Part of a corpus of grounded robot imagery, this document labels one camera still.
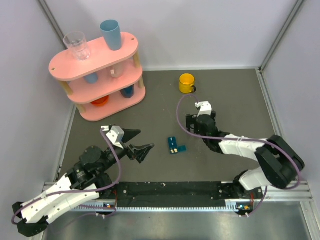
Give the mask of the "teal pill organizer box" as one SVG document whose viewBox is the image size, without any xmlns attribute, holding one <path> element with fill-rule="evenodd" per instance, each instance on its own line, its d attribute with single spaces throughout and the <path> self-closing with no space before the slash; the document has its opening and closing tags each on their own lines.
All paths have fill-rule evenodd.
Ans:
<svg viewBox="0 0 320 240">
<path fill-rule="evenodd" d="M 178 153 L 186 152 L 187 148 L 185 145 L 178 146 L 177 140 L 174 136 L 167 138 L 168 147 L 169 147 L 169 153 L 171 155 L 176 155 Z"/>
</svg>

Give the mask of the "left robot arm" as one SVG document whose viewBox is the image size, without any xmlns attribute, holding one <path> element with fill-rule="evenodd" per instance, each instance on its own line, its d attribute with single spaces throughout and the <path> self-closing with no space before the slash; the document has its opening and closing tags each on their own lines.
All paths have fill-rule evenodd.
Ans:
<svg viewBox="0 0 320 240">
<path fill-rule="evenodd" d="M 155 146 L 153 143 L 127 145 L 127 142 L 140 133 L 139 129 L 122 129 L 117 125 L 102 126 L 100 134 L 108 149 L 88 147 L 79 161 L 50 188 L 29 201 L 16 202 L 12 206 L 11 223 L 21 235 L 30 238 L 45 231 L 55 220 L 76 207 L 91 200 L 109 198 L 121 177 L 112 181 L 106 171 L 118 165 L 118 173 L 121 174 L 122 158 L 128 157 L 142 163 Z"/>
</svg>

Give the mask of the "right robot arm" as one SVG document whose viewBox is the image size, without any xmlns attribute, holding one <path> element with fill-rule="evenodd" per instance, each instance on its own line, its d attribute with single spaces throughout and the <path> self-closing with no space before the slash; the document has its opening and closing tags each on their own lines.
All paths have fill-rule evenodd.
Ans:
<svg viewBox="0 0 320 240">
<path fill-rule="evenodd" d="M 278 189 L 286 189 L 298 176 L 292 162 L 269 142 L 281 148 L 291 157 L 299 171 L 305 168 L 301 157 L 278 135 L 272 135 L 262 142 L 246 141 L 245 137 L 238 137 L 224 132 L 216 126 L 216 113 L 210 115 L 186 115 L 186 129 L 198 136 L 218 137 L 215 139 L 203 139 L 204 144 L 213 152 L 222 155 L 235 155 L 254 160 L 259 167 L 254 170 L 245 170 L 235 177 L 233 192 L 239 198 L 245 198 L 253 189 L 273 186 Z"/>
</svg>

